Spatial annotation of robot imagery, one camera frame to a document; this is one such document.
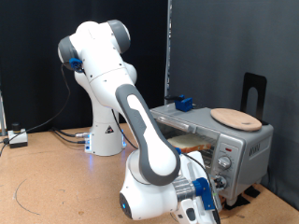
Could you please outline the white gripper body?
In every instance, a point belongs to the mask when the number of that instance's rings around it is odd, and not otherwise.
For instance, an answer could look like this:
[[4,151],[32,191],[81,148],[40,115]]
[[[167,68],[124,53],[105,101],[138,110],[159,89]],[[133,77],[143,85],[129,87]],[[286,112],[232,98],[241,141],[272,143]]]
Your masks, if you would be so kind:
[[199,152],[181,156],[180,173],[186,186],[178,196],[180,224],[221,224],[220,200]]

